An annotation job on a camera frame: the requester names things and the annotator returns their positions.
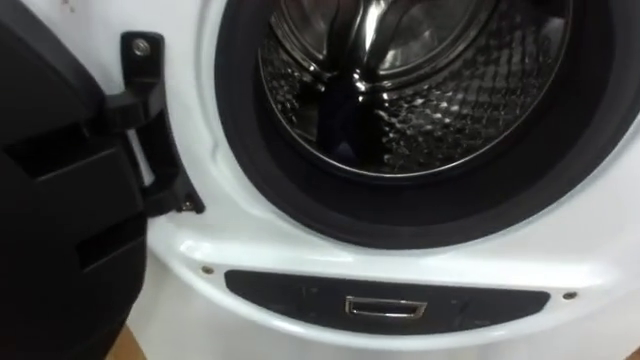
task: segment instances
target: black rubber seal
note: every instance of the black rubber seal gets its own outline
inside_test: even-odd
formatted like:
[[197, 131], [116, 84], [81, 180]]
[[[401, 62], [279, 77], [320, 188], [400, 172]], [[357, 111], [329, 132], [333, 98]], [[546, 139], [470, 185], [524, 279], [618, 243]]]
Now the black rubber seal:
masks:
[[254, 186], [292, 219], [340, 241], [433, 248], [520, 223], [591, 174], [640, 109], [640, 2], [579, 0], [552, 101], [507, 151], [421, 185], [345, 179], [309, 162], [269, 118], [257, 58], [274, 3], [228, 2], [215, 62], [220, 119]]

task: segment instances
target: perforated drum surface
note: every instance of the perforated drum surface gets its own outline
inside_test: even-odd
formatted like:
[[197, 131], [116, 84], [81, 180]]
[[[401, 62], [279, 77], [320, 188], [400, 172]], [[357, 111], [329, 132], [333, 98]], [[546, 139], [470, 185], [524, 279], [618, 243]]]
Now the perforated drum surface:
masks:
[[570, 8], [563, 10], [558, 16], [499, 1], [473, 41], [438, 72], [397, 88], [356, 89], [335, 151], [317, 141], [331, 79], [303, 67], [273, 32], [261, 50], [262, 77], [280, 125], [321, 161], [374, 176], [433, 173], [496, 145], [527, 118], [562, 55]]

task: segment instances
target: hinge screw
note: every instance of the hinge screw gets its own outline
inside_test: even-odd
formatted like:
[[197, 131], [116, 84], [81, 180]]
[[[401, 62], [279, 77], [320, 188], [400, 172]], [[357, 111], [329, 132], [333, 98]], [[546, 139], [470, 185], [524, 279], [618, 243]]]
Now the hinge screw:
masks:
[[135, 39], [133, 40], [133, 53], [140, 56], [149, 56], [151, 54], [151, 45], [145, 39]]
[[194, 206], [193, 202], [185, 201], [182, 204], [182, 211], [194, 211], [194, 210], [195, 210], [195, 206]]

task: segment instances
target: stainless steel drum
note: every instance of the stainless steel drum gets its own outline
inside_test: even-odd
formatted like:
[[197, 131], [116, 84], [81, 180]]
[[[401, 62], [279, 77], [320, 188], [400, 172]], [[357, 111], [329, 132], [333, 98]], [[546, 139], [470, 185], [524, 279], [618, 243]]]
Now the stainless steel drum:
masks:
[[571, 6], [280, 0], [260, 69], [293, 142], [345, 174], [408, 178], [495, 146], [557, 70]]

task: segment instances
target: white washer body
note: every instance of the white washer body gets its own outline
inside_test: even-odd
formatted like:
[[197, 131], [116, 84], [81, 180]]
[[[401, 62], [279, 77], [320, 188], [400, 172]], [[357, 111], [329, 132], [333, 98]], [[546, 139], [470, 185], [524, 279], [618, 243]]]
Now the white washer body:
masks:
[[[640, 345], [637, 124], [577, 189], [518, 226], [435, 250], [358, 248], [290, 220], [236, 163], [214, 88], [217, 34], [228, 0], [24, 1], [107, 93], [123, 88], [123, 31], [155, 31], [166, 39], [172, 126], [208, 208], [203, 215], [151, 221], [149, 246], [155, 255], [131, 317], [151, 360], [615, 360]], [[204, 274], [205, 265], [214, 274]], [[250, 304], [226, 289], [228, 269], [542, 290], [552, 297], [541, 313], [504, 325], [443, 335], [375, 336], [309, 325]], [[564, 300], [570, 291], [578, 297]]]

